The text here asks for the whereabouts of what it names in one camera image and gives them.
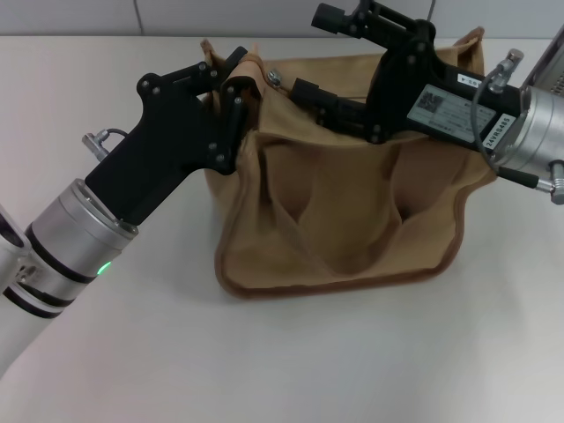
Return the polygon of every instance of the tan canvas bag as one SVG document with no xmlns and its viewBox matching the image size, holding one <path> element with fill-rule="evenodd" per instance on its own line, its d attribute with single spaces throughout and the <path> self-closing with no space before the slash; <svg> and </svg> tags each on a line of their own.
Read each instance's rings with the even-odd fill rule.
<svg viewBox="0 0 564 423">
<path fill-rule="evenodd" d="M 483 74 L 481 28 L 446 63 Z M 221 65 L 207 41 L 207 60 Z M 415 132 L 384 145 L 341 135 L 288 98 L 296 78 L 365 99 L 381 55 L 263 62 L 243 58 L 230 78 L 253 78 L 237 171 L 206 179 L 224 216 L 216 273 L 239 296 L 321 293 L 431 278 L 454 259 L 466 198 L 494 180 L 478 153 Z M 276 68 L 282 85 L 265 77 Z"/>
</svg>

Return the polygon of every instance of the white table surface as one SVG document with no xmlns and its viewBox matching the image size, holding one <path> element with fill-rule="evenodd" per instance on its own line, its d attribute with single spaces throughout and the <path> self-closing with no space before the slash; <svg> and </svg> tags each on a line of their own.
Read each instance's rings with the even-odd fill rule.
<svg viewBox="0 0 564 423">
<path fill-rule="evenodd" d="M 258 41 L 271 58 L 374 51 Z M 82 135 L 130 130 L 138 79 L 198 62 L 198 43 L 0 38 L 0 203 L 21 226 L 95 166 Z M 226 55 L 251 40 L 212 43 Z M 520 83 L 547 43 L 486 41 L 487 67 L 520 48 Z M 219 232 L 193 174 L 11 367 L 0 421 L 564 420 L 564 208 L 547 196 L 504 181 L 473 194 L 458 257 L 426 283 L 290 300 L 224 293 Z"/>
</svg>

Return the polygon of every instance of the green led light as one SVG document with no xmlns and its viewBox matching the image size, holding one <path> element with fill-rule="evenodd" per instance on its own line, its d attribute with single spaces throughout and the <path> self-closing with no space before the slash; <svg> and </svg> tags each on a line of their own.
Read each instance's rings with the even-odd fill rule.
<svg viewBox="0 0 564 423">
<path fill-rule="evenodd" d="M 98 276 L 101 275 L 111 264 L 112 262 L 107 262 L 106 264 L 104 264 L 102 267 L 100 267 L 100 270 L 98 271 Z"/>
</svg>

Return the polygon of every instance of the black bracket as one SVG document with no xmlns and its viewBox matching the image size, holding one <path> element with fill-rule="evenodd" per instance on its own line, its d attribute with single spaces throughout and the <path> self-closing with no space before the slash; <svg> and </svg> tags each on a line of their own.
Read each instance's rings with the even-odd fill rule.
<svg viewBox="0 0 564 423">
<path fill-rule="evenodd" d="M 312 26 L 364 38 L 387 49 L 375 70 L 366 104 L 340 99 L 316 85 L 296 81 L 290 98 L 304 107 L 316 109 L 318 123 L 338 132 L 363 137 L 373 144 L 384 143 L 401 130 L 416 130 L 466 148 L 476 148 L 473 136 L 468 138 L 471 133 L 469 105 L 484 77 L 446 64 L 437 56 L 434 50 L 436 31 L 432 23 L 407 18 L 372 0 L 360 0 L 351 15 L 328 4 L 320 4 Z M 426 95 L 434 89 L 438 90 L 434 91 L 439 93 L 438 96 Z M 413 119 L 412 111 L 416 105 L 435 111 L 434 105 L 454 99 L 452 95 L 461 107 L 453 112 L 457 115 L 451 116 L 452 123 L 448 128 L 439 122 L 440 119 Z M 434 100 L 435 104 L 427 105 L 429 100 L 432 103 Z M 484 137 L 502 115 L 520 115 L 519 90 L 508 86 L 501 95 L 486 90 L 480 105 L 493 113 L 481 131 Z M 323 119 L 323 115 L 329 115 L 331 119 Z"/>
<path fill-rule="evenodd" d="M 220 69 L 201 62 L 139 80 L 139 124 L 85 178 L 118 219 L 139 225 L 198 169 L 234 172 L 248 110 L 244 87 L 224 82 L 246 54 L 239 47 Z M 197 97 L 212 91 L 220 92 L 220 115 Z"/>
</svg>

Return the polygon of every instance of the white label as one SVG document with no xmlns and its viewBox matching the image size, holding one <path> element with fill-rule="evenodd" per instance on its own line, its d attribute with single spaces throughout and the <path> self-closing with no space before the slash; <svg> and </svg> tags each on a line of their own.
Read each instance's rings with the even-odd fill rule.
<svg viewBox="0 0 564 423">
<path fill-rule="evenodd" d="M 473 143 L 470 107 L 471 101 L 427 84 L 407 117 L 467 143 Z M 478 106 L 480 132 L 494 117 L 495 112 L 492 109 Z"/>
<path fill-rule="evenodd" d="M 466 75 L 463 75 L 462 73 L 458 74 L 458 82 L 461 83 L 461 84 L 473 86 L 474 88 L 478 88 L 479 85 L 482 83 L 482 81 L 480 81 L 478 79 L 467 77 Z"/>
<path fill-rule="evenodd" d="M 511 128 L 511 125 L 515 121 L 515 117 L 511 115 L 506 115 L 505 113 L 497 120 L 497 123 L 493 126 L 490 133 L 487 134 L 486 139 L 484 139 L 484 147 L 491 148 L 492 150 L 501 141 L 506 132 Z"/>
</svg>

